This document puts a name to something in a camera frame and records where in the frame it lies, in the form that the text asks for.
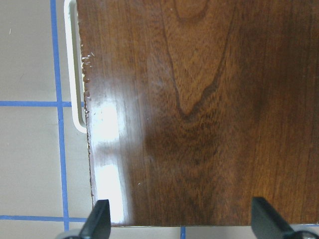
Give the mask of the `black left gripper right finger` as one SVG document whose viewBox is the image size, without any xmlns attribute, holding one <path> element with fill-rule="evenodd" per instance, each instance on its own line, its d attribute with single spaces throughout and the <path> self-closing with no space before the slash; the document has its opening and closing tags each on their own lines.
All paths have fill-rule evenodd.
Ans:
<svg viewBox="0 0 319 239">
<path fill-rule="evenodd" d="M 296 233 L 263 197 L 252 199 L 251 229 L 257 239 L 291 239 Z"/>
</svg>

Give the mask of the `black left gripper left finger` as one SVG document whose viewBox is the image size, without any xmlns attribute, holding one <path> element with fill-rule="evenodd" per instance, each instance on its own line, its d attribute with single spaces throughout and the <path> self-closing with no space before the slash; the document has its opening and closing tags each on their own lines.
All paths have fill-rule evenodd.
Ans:
<svg viewBox="0 0 319 239">
<path fill-rule="evenodd" d="M 108 239 L 111 233 L 109 200 L 98 200 L 82 227 L 80 239 Z"/>
</svg>

